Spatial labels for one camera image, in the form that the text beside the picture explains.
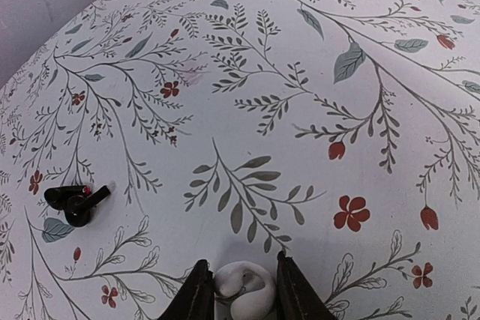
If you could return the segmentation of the white earbud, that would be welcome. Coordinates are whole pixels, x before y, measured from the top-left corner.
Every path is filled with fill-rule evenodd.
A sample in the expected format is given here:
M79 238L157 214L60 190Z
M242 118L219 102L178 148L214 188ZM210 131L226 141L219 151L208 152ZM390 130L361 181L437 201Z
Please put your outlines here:
M269 271L253 262L224 265L214 273L214 291L229 302L235 320L265 319L273 310L277 284Z

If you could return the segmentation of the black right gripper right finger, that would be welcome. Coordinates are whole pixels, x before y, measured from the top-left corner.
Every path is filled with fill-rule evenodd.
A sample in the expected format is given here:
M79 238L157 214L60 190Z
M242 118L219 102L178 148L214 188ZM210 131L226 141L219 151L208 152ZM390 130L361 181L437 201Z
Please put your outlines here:
M292 257L277 255L277 319L335 320Z

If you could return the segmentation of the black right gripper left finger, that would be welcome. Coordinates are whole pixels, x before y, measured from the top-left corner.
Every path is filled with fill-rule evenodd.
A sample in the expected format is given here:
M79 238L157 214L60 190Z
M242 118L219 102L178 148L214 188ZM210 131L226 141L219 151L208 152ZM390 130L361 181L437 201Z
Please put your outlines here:
M214 302L213 273L207 260L200 259L159 320L213 320Z

